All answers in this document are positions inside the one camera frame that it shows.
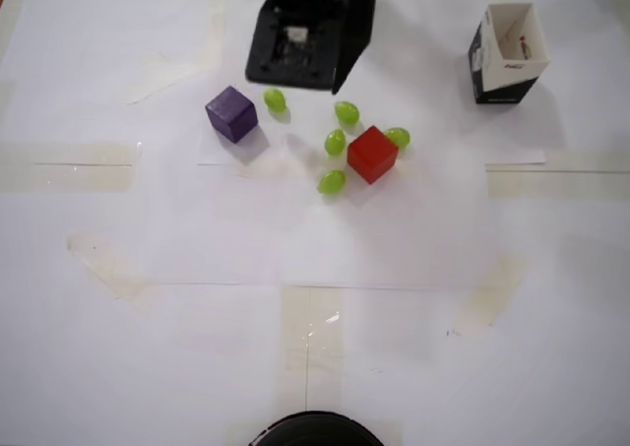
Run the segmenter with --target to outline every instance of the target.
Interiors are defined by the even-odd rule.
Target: white sheet
[[[196,103],[143,98],[216,65],[217,15],[222,0],[25,0],[0,67],[11,84],[0,138],[172,139],[195,123]]]
[[[542,162],[544,154],[536,139],[515,140],[499,132],[505,125],[497,128],[490,123],[487,108],[473,102],[466,53],[489,1],[377,0],[372,41],[338,96],[285,90],[289,124],[269,116],[260,97],[264,88],[244,78],[251,35],[264,0],[228,0],[218,88],[232,84],[249,96],[259,110],[262,128],[270,134],[299,126],[300,136],[313,146],[322,146],[321,133],[339,125],[333,103],[348,99],[362,112],[356,134],[372,124],[382,130],[403,126],[417,148],[445,137],[457,138],[488,163]],[[451,5],[448,12],[445,4]],[[539,124],[536,111],[513,115],[509,124],[517,134],[531,135],[534,124]],[[218,150],[219,144],[205,143],[200,162],[223,162]]]

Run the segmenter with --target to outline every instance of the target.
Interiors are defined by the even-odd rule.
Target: white table
[[[630,31],[630,2],[606,1]],[[21,4],[0,11],[0,51]],[[489,281],[121,287],[98,263],[133,277],[138,254],[92,234],[132,247],[149,189],[0,195],[0,443],[242,445],[308,409],[388,445],[627,444],[630,144],[594,143],[488,169],[509,251],[489,274],[498,297]]]

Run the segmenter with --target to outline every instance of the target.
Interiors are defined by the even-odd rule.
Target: tape
[[[0,193],[124,193],[134,167],[0,165]]]
[[[630,200],[625,173],[488,172],[490,198]]]
[[[487,172],[628,173],[630,153],[546,151],[546,162],[525,165],[488,164]]]
[[[527,267],[522,257],[502,256],[460,309],[453,322],[453,334],[476,336],[492,327],[509,305]]]
[[[130,144],[0,144],[0,165],[135,165],[142,143]]]
[[[306,410],[309,288],[284,287],[281,308],[281,361],[276,417]]]
[[[123,193],[142,145],[2,144],[0,193]]]
[[[97,236],[73,234],[68,237],[67,246],[68,251],[90,269],[115,298],[135,300],[146,291],[148,281]]]
[[[344,333],[342,290],[310,287],[306,406],[342,411]]]

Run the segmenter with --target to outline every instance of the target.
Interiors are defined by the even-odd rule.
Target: white paper
[[[532,88],[550,124],[537,130],[546,147],[630,149],[630,44],[615,7],[609,0],[515,1],[535,3],[551,56]]]
[[[373,185],[351,168],[338,197],[291,180],[281,279],[328,287],[468,287],[495,257],[485,172],[465,153],[399,160]]]
[[[210,97],[194,86],[149,98],[217,64],[222,1],[25,0],[0,68],[0,136],[162,144],[198,125]]]
[[[514,142],[503,136],[496,131],[501,128],[484,121],[486,110],[473,102],[466,53],[489,0],[377,0],[372,40],[340,93],[332,96],[286,89],[290,118],[282,120],[270,116],[263,103],[265,87],[249,84],[244,78],[251,36],[264,1],[227,1],[219,82],[221,87],[237,87],[254,101],[261,126],[270,130],[266,134],[277,137],[282,132],[297,132],[311,146],[322,147],[326,134],[339,127],[333,112],[335,101],[347,99],[362,113],[361,122],[348,129],[353,136],[371,125],[383,131],[402,126],[411,133],[412,148],[454,137],[488,163],[544,161],[536,142]],[[446,13],[444,4],[451,5]],[[465,116],[455,119],[461,113]],[[471,129],[473,121],[478,122]],[[511,126],[528,132],[531,122],[521,119],[523,123],[515,125],[513,121]],[[218,139],[207,137],[214,147],[205,143],[200,162],[223,163]]]

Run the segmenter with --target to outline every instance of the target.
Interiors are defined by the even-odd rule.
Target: clear tape strip
[[[490,198],[630,200],[626,173],[488,172]]]
[[[0,165],[0,193],[123,193],[133,166]]]
[[[142,153],[141,143],[64,144],[2,143],[0,166],[5,165],[135,165]]]

